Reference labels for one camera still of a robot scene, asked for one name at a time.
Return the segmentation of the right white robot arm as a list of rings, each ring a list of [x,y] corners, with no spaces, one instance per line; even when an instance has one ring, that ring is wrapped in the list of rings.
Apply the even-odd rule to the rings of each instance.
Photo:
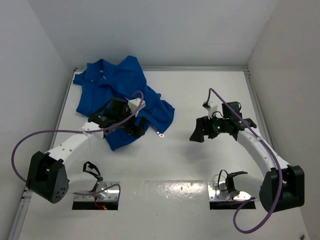
[[[242,118],[239,102],[222,104],[221,117],[216,116],[218,107],[213,102],[205,101],[202,106],[208,114],[196,119],[190,141],[202,143],[205,137],[214,139],[219,134],[229,134],[249,153],[263,175],[260,180],[244,170],[228,173],[225,183],[218,184],[223,191],[246,192],[259,199],[267,212],[272,206],[275,207],[274,212],[279,212],[304,205],[303,169],[281,158],[264,140],[255,122]]]

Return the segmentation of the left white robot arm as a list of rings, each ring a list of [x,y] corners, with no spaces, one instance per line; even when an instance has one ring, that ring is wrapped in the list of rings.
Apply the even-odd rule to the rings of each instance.
[[[145,134],[146,118],[136,125],[138,113],[146,103],[141,98],[112,98],[94,112],[80,130],[47,152],[36,152],[29,165],[26,186],[52,204],[67,194],[98,196],[104,192],[103,177],[92,162],[83,164],[80,173],[71,174],[71,165],[110,133],[122,129],[139,138]]]

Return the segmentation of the blue zip-up jacket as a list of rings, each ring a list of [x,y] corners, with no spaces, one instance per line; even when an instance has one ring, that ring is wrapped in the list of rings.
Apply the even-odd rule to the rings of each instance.
[[[153,126],[158,132],[164,133],[174,120],[174,107],[148,86],[135,56],[129,55],[119,64],[104,59],[88,63],[85,71],[75,75],[73,83],[82,87],[76,111],[86,117],[90,117],[113,97],[130,100],[134,92],[141,91],[137,97],[143,97],[145,107],[139,116],[147,119],[146,129]]]

